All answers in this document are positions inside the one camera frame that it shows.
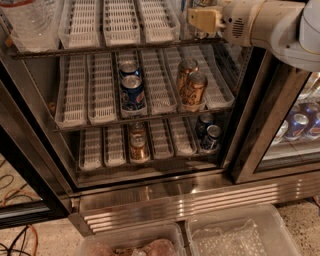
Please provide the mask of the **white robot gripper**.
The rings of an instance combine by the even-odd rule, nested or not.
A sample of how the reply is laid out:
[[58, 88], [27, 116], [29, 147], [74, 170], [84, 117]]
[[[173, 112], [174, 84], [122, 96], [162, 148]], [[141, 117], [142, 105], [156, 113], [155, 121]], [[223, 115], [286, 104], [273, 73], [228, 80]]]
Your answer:
[[219, 7], [189, 8], [188, 23], [208, 34], [214, 34], [225, 25], [222, 35], [227, 42], [248, 47], [254, 20], [265, 1], [218, 0]]

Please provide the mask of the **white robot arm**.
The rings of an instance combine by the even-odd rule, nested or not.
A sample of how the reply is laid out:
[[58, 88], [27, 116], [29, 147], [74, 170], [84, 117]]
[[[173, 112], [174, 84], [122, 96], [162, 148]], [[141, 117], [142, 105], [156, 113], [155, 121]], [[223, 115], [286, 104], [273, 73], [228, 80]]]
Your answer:
[[202, 32], [222, 32], [229, 43], [260, 47], [282, 62], [320, 71], [320, 0], [217, 0], [188, 10], [188, 23]]

